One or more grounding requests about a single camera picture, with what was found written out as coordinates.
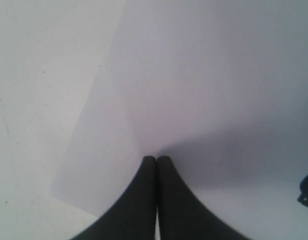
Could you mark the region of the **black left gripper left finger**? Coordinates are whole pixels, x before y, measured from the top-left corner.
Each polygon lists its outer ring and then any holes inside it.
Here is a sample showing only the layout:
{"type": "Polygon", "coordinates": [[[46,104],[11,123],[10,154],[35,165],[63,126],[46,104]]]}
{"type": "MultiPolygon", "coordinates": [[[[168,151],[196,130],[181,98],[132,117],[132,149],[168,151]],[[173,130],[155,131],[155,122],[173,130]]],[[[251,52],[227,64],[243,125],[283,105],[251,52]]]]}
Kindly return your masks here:
{"type": "Polygon", "coordinates": [[[157,217],[157,162],[145,156],[131,183],[96,222],[74,240],[154,240],[157,217]]]}

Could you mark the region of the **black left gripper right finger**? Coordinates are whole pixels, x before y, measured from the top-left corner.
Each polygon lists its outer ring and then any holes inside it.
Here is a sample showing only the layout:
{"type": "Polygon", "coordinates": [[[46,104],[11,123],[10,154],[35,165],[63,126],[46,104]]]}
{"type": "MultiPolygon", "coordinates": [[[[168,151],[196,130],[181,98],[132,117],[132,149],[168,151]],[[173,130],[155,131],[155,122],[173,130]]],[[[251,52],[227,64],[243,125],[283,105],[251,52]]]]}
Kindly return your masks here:
{"type": "Polygon", "coordinates": [[[158,222],[162,240],[245,240],[191,192],[172,159],[157,159],[158,222]]]}

